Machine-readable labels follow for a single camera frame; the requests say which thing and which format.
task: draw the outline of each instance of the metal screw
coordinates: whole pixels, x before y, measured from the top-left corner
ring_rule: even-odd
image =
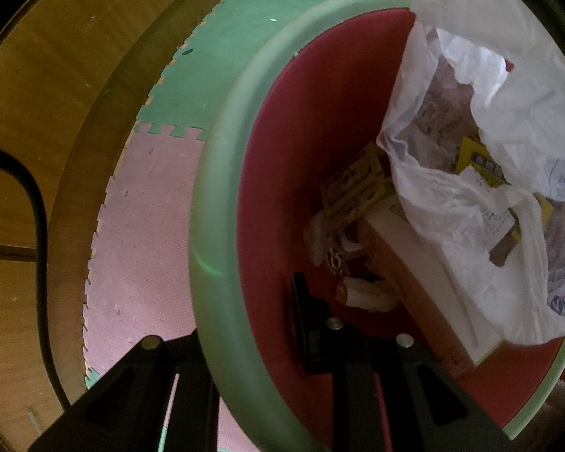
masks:
[[[396,343],[402,348],[410,348],[414,345],[414,338],[408,333],[400,333],[396,336]]]
[[[343,321],[339,318],[329,318],[326,320],[326,326],[329,330],[337,331],[343,328]]]
[[[145,350],[154,350],[161,344],[161,338],[157,335],[149,334],[142,338],[142,348]]]

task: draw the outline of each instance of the puzzle mat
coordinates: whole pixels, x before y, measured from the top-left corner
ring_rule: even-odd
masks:
[[[204,141],[251,57],[287,22],[323,1],[222,0],[163,70],[98,215],[84,308],[88,385],[147,334],[167,340],[195,328],[187,244]],[[223,403],[218,447],[256,451]]]

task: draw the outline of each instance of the paper label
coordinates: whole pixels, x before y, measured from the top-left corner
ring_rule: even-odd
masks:
[[[491,188],[473,167],[463,170],[460,176],[482,189]],[[483,208],[481,209],[481,217],[483,218],[485,249],[490,251],[513,228],[514,217],[508,209],[504,212],[491,212]]]

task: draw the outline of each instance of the black metal bracket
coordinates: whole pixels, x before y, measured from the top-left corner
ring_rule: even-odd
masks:
[[[220,397],[196,331],[143,338],[29,452],[156,452],[176,375],[164,452],[215,452]]]
[[[299,355],[309,374],[333,374],[334,452],[383,452],[375,375],[381,382],[393,452],[514,451],[504,432],[407,334],[364,336],[309,294],[302,273],[291,282]]]

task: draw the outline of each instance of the cardboard box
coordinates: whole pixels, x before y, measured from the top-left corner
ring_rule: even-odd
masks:
[[[377,275],[389,281],[454,379],[464,376],[501,339],[453,288],[443,264],[402,217],[397,196],[377,202],[359,221],[358,238]]]

